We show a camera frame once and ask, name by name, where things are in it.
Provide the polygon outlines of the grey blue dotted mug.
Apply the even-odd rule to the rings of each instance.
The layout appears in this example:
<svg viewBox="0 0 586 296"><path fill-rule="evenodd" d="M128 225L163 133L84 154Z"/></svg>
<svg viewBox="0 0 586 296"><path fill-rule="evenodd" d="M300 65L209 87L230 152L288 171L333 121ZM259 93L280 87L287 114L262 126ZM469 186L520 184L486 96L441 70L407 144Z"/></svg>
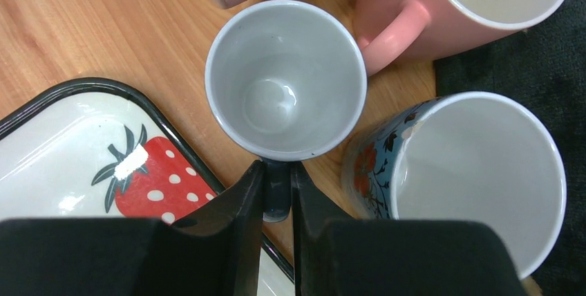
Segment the grey blue dotted mug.
<svg viewBox="0 0 586 296"><path fill-rule="evenodd" d="M367 93L363 57L328 12L293 0L252 5L214 39L205 64L209 107L223 131L266 164L263 218L287 218L290 167L338 146Z"/></svg>

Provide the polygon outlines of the white strawberry tray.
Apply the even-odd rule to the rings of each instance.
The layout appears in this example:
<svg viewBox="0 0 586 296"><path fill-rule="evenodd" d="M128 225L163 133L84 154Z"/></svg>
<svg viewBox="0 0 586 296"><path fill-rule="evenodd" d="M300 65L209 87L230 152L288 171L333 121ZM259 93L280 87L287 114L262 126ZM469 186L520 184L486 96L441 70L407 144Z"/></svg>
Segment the white strawberry tray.
<svg viewBox="0 0 586 296"><path fill-rule="evenodd" d="M1 223L11 219L158 219L172 225L222 183L141 92L82 78L1 121ZM263 239L257 293L293 295L292 267Z"/></svg>

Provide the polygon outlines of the pink round mug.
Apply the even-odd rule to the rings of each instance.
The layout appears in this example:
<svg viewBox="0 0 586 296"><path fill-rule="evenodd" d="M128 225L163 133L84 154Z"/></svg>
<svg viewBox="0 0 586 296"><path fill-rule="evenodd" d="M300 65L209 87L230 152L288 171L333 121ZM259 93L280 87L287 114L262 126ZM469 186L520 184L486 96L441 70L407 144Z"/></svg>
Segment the pink round mug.
<svg viewBox="0 0 586 296"><path fill-rule="evenodd" d="M357 0L353 28L366 70L471 50L551 16L564 0Z"/></svg>

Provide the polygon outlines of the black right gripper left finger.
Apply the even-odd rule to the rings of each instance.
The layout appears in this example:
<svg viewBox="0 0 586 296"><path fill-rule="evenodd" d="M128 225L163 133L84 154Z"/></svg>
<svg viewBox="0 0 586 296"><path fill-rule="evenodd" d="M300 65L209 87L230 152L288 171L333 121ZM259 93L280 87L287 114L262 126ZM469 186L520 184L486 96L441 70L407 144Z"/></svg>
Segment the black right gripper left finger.
<svg viewBox="0 0 586 296"><path fill-rule="evenodd" d="M255 295L265 165L177 223L1 223L2 295Z"/></svg>

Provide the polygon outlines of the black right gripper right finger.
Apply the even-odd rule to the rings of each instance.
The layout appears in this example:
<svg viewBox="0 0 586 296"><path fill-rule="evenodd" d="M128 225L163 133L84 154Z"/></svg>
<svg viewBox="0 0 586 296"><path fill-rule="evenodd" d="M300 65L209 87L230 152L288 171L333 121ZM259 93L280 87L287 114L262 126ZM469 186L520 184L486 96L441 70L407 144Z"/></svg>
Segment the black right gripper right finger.
<svg viewBox="0 0 586 296"><path fill-rule="evenodd" d="M496 233L471 221L354 219L291 166L297 295L524 295Z"/></svg>

